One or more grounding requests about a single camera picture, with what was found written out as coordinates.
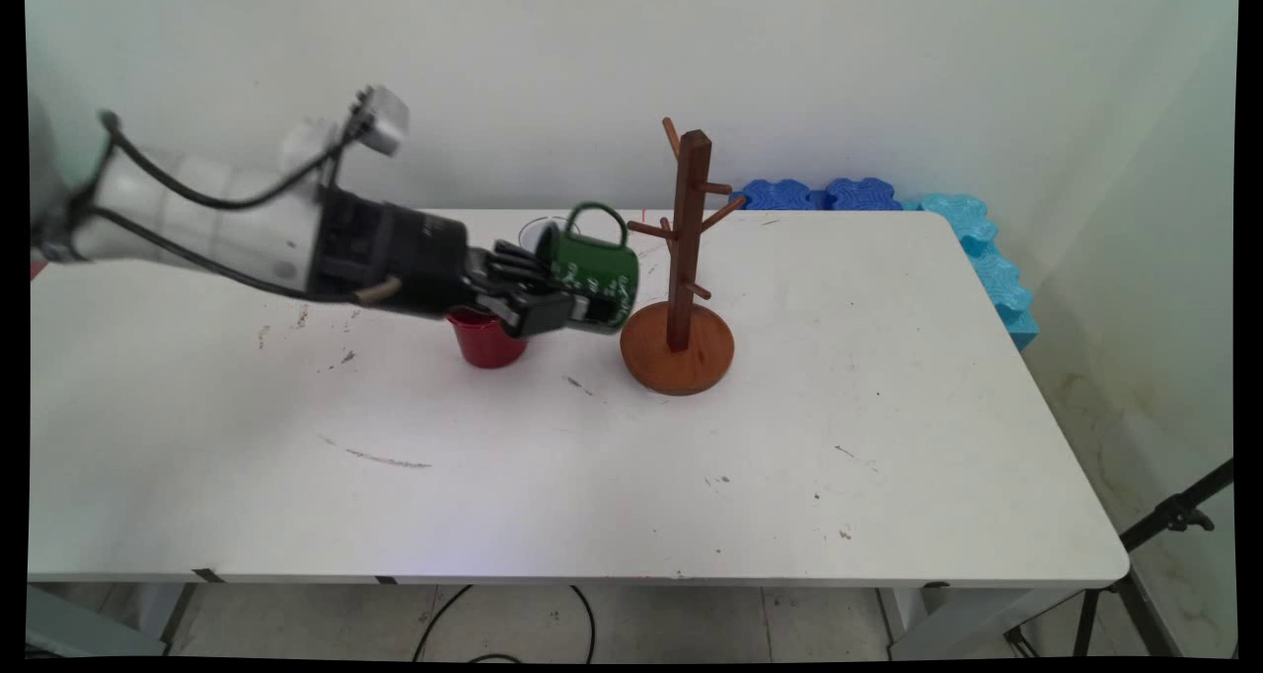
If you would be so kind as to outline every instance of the mug handle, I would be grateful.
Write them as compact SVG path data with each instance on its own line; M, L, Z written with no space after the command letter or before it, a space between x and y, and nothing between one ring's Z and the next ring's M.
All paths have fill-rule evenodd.
M619 242L619 246L628 245L628 223L624 222L623 217L619 216L618 211L609 208L609 206L601 205L601 202L599 201L584 201L581 202L581 205L576 205L573 210L570 210L570 218L566 218L567 234L571 232L571 230L575 227L575 218L578 217L578 213L582 210L600 210L605 211L605 213L610 215L610 217L614 217L615 222L619 223L619 229L621 229L623 231L623 242Z

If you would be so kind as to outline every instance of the white table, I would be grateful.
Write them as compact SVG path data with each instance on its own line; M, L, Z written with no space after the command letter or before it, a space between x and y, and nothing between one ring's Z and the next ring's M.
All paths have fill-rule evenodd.
M436 213L490 246L558 211ZM632 246L638 304L662 301L663 241ZM614 336L551 332L482 371L442 322L51 265L28 578L884 587L904 658L1127 572L937 215L739 211L698 282L736 355L667 398ZM925 616L909 592L931 582L970 592Z

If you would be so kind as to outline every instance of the black tripod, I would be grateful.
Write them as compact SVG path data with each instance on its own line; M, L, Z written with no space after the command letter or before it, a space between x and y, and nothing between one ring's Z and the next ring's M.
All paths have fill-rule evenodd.
M1210 521L1210 518L1206 518L1204 511L1197 510L1197 506L1214 494L1228 487L1228 485L1231 485L1231 482L1233 460L1228 458L1223 466L1215 467L1214 471L1205 475L1186 491L1164 499L1164 501L1153 509L1153 513L1128 528L1127 532L1119 535L1119 539L1123 539L1123 547L1130 553L1153 539L1158 533L1166 530L1182 533L1190 525L1197 525L1204 530L1214 530L1215 524ZM1144 641L1144 648L1149 652L1149 655L1176 655L1175 648L1167 636L1164 636L1148 600L1137 586L1130 571L1125 577L1109 587L1086 590L1084 592L1084 607L1079 614L1079 634L1075 636L1074 655L1087 655L1087 645L1092 640L1092 622L1096 620L1096 602L1100 600L1103 591L1114 592L1123 597L1123 604L1127 606L1128 614L1132 615L1132 620L1135 621L1137 631L1140 633L1140 639ZM1021 646L1026 646L1026 649L1033 653L1026 636L1022 635L1021 625L1005 633L1004 638L1009 643L1018 645L1019 650Z

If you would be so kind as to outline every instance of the tile floor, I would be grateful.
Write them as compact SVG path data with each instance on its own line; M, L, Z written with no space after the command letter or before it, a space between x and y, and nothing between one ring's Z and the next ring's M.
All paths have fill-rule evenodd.
M125 621L130 585L42 585ZM874 590L581 587L596 619L594 663L885 660L888 633ZM408 660L460 587L198 585L171 655ZM1080 597L1023 628L1042 655L1068 655ZM581 662L587 616L568 587L474 587L443 615L422 660L508 653L525 662ZM1118 597L1101 597L1092 655L1143 655ZM967 658L1012 658L997 636Z

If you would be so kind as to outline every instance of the red cup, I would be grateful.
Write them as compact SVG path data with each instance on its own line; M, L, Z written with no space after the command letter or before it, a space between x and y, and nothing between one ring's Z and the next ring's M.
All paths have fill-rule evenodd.
M456 331L456 342L461 346L465 362L475 367L504 367L527 350L527 341L506 336L495 314L479 313L476 309L456 308L447 313L447 322Z

